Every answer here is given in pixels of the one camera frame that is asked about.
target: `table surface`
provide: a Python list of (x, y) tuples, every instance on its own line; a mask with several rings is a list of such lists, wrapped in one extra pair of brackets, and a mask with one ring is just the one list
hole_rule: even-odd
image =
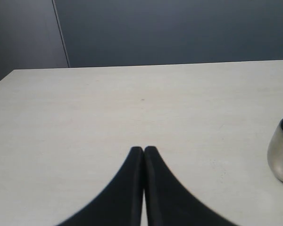
[(134, 145), (234, 223), (283, 226), (266, 160), (282, 117), (283, 61), (15, 70), (0, 82), (0, 226), (71, 216)]

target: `black curved object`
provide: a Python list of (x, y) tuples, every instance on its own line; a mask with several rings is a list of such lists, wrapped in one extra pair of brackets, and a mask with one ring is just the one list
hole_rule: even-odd
[(107, 187), (59, 226), (139, 226), (143, 195), (143, 150), (131, 148)]
[(164, 163), (156, 147), (145, 149), (149, 226), (235, 226), (191, 195)]

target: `metal cup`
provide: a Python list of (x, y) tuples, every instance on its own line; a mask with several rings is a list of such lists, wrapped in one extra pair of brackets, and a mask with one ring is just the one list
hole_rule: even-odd
[(267, 161), (275, 177), (283, 181), (283, 119), (269, 143)]

